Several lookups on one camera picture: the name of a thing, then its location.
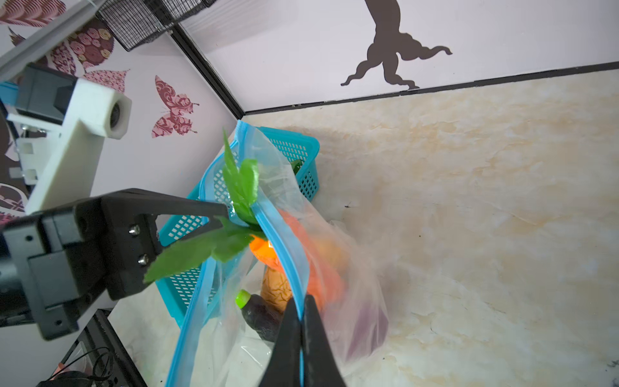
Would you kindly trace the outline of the teal plastic basket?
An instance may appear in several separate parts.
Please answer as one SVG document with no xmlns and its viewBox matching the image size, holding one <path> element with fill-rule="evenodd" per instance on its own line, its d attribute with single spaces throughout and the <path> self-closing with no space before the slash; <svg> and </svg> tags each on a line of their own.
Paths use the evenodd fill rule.
<svg viewBox="0 0 619 387">
<path fill-rule="evenodd" d="M 260 130 L 289 161 L 301 192 L 308 200 L 312 200 L 319 191 L 319 176 L 315 164 L 315 158 L 319 154 L 319 142 L 313 137 L 296 132 L 268 127 L 261 127 Z M 221 162 L 222 157 L 215 159 L 205 172 L 207 182 L 198 182 L 188 198 L 194 201 L 224 203 L 230 209 L 230 214 L 235 214 L 222 177 Z M 201 226 L 202 218 L 198 215 L 173 215 L 159 230 L 158 236 L 161 244 L 166 247 Z M 197 267 L 156 282 L 167 311 L 179 327 L 185 320 L 200 274 L 201 269 Z"/>
</svg>

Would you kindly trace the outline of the dark eggplant green stem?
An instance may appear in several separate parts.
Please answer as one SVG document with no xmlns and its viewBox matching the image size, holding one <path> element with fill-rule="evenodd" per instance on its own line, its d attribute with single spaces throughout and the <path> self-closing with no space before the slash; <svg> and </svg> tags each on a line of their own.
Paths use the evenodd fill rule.
<svg viewBox="0 0 619 387">
<path fill-rule="evenodd" d="M 275 343 L 283 315 L 258 294 L 240 290 L 235 297 L 244 321 L 257 335 L 268 343 Z"/>
</svg>

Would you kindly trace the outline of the clear zip bag blue zipper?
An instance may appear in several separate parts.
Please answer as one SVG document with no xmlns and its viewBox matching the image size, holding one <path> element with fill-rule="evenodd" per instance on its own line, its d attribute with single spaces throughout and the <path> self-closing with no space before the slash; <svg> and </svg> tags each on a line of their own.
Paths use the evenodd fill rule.
<svg viewBox="0 0 619 387">
<path fill-rule="evenodd" d="M 170 386 L 350 385 L 385 342 L 377 273 L 304 193 L 318 146 L 238 122 L 205 172 L 206 234 L 174 242 L 150 280 L 200 269 L 172 359 Z"/>
</svg>

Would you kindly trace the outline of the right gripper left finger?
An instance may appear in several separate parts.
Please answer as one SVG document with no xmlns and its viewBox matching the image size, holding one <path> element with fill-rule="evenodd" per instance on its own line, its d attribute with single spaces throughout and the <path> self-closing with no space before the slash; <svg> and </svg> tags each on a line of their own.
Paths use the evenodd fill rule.
<svg viewBox="0 0 619 387">
<path fill-rule="evenodd" d="M 285 309 L 272 356 L 259 387 L 301 387 L 301 320 L 293 300 Z"/>
</svg>

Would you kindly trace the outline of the purple onion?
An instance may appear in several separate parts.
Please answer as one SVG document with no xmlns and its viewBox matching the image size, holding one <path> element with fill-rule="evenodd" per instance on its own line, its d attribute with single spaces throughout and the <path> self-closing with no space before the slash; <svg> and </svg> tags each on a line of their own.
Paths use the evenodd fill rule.
<svg viewBox="0 0 619 387">
<path fill-rule="evenodd" d="M 346 355 L 347 361 L 366 358 L 385 342 L 388 317 L 381 306 L 366 304 L 361 307 Z"/>
</svg>

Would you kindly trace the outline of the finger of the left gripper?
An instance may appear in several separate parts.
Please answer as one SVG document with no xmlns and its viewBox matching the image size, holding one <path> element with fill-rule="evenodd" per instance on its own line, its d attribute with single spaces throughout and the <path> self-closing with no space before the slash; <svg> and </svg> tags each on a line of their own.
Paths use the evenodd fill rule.
<svg viewBox="0 0 619 387">
<path fill-rule="evenodd" d="M 109 253 L 105 276 L 107 293 L 120 300 L 145 290 L 148 269 L 162 253 L 156 219 L 161 215 L 195 215 L 209 223 L 190 232 L 191 237 L 222 227 L 218 217 L 228 216 L 222 203 L 200 202 L 142 189 L 121 190 L 101 196 L 106 233 L 101 241 L 103 253 Z"/>
</svg>

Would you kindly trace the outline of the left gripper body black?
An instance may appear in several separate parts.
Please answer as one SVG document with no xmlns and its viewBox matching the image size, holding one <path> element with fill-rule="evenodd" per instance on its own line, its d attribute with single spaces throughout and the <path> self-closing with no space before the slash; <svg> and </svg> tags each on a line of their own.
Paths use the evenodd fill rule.
<svg viewBox="0 0 619 387">
<path fill-rule="evenodd" d="M 2 327 L 35 324 L 45 340 L 79 329 L 105 289 L 105 201 L 84 199 L 1 226 Z"/>
</svg>

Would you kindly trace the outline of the orange carrot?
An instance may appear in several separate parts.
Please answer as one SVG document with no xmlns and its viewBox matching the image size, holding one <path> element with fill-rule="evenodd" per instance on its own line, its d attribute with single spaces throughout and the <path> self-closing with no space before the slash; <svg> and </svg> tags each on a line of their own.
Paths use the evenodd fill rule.
<svg viewBox="0 0 619 387">
<path fill-rule="evenodd" d="M 222 177 L 235 214 L 222 227 L 163 251 L 146 272 L 150 284 L 195 269 L 205 261 L 227 263 L 251 250 L 284 273 L 296 300 L 312 295 L 320 311 L 339 303 L 345 285 L 338 269 L 316 245 L 330 224 L 298 188 L 288 160 L 264 133 L 240 122 L 225 143 Z"/>
</svg>

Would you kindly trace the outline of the wrinkled orange walnut toy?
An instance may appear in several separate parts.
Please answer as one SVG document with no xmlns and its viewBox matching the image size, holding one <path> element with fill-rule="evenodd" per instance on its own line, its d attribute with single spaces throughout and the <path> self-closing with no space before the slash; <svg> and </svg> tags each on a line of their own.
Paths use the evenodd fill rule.
<svg viewBox="0 0 619 387">
<path fill-rule="evenodd" d="M 260 296 L 275 311 L 283 314 L 289 300 L 293 297 L 285 274 L 267 267 L 262 280 Z"/>
</svg>

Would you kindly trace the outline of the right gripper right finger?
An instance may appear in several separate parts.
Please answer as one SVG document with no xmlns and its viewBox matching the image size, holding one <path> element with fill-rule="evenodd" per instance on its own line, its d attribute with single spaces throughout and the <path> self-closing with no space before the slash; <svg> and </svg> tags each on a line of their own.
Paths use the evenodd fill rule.
<svg viewBox="0 0 619 387">
<path fill-rule="evenodd" d="M 346 387 L 331 351 L 315 298 L 304 301 L 301 323 L 304 387 Z"/>
</svg>

